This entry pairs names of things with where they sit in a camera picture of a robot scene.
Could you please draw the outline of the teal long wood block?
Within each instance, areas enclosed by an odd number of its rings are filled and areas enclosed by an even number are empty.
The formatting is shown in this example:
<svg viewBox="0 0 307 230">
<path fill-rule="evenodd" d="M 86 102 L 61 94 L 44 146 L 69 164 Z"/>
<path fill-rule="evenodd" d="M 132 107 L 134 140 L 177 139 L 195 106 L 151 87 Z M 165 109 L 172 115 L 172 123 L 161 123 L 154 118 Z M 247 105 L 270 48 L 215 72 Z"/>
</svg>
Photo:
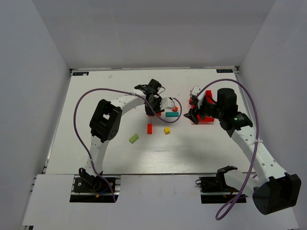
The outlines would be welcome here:
<svg viewBox="0 0 307 230">
<path fill-rule="evenodd" d="M 179 112 L 166 112 L 166 117 L 179 117 Z"/>
</svg>

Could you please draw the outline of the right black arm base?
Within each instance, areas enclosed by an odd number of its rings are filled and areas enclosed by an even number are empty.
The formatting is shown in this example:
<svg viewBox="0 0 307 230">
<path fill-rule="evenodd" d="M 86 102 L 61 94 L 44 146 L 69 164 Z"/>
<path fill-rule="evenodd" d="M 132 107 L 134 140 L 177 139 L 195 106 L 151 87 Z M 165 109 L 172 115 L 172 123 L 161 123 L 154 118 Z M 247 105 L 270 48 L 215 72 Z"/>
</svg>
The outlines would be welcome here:
<svg viewBox="0 0 307 230">
<path fill-rule="evenodd" d="M 215 176 L 199 177 L 195 185 L 200 188 L 202 204 L 225 204 L 238 194 L 235 188 L 222 188 Z"/>
</svg>

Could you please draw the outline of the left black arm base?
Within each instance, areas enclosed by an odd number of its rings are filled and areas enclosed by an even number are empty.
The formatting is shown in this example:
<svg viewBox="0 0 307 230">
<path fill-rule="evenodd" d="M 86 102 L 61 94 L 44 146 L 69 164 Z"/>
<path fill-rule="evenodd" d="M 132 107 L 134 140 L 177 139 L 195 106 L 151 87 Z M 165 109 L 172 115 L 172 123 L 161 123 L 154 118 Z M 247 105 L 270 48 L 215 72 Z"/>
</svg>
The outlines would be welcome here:
<svg viewBox="0 0 307 230">
<path fill-rule="evenodd" d="M 84 179 L 75 176 L 70 195 L 70 203 L 114 203 L 117 201 L 120 192 L 120 177 L 107 176 L 112 192 L 107 183 L 98 177 L 98 181 L 93 186 Z"/>
</svg>

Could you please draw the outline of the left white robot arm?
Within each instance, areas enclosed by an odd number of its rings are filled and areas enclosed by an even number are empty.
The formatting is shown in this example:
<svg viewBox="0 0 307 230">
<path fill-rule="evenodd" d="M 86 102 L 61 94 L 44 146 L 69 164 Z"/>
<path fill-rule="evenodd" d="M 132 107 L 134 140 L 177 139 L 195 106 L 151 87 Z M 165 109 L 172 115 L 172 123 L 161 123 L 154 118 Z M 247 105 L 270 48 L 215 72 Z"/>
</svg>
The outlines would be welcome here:
<svg viewBox="0 0 307 230">
<path fill-rule="evenodd" d="M 90 120 L 91 146 L 86 148 L 88 160 L 83 168 L 79 169 L 80 177 L 91 187 L 102 180 L 102 164 L 106 148 L 118 133 L 121 117 L 139 105 L 145 105 L 147 115 L 162 112 L 160 102 L 162 98 L 158 91 L 162 85 L 152 79 L 148 84 L 137 85 L 131 93 L 124 93 L 122 97 L 108 101 L 99 101 Z"/>
</svg>

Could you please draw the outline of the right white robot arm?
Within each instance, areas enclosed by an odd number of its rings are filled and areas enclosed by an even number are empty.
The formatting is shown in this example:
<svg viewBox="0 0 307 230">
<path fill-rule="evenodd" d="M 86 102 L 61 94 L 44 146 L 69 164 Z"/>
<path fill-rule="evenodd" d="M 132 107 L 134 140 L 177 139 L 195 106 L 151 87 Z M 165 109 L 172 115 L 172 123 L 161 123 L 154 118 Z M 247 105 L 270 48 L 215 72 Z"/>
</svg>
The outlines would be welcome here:
<svg viewBox="0 0 307 230">
<path fill-rule="evenodd" d="M 223 167 L 216 174 L 216 185 L 221 190 L 234 188 L 241 191 L 264 215 L 296 205 L 300 178 L 280 166 L 262 141 L 256 138 L 253 123 L 238 110 L 237 95 L 233 89 L 219 89 L 215 101 L 200 87 L 194 86 L 190 92 L 190 103 L 192 108 L 184 116 L 195 124 L 206 117 L 219 120 L 221 128 L 241 148 L 257 174 L 257 178 L 251 178 L 235 166 Z"/>
</svg>

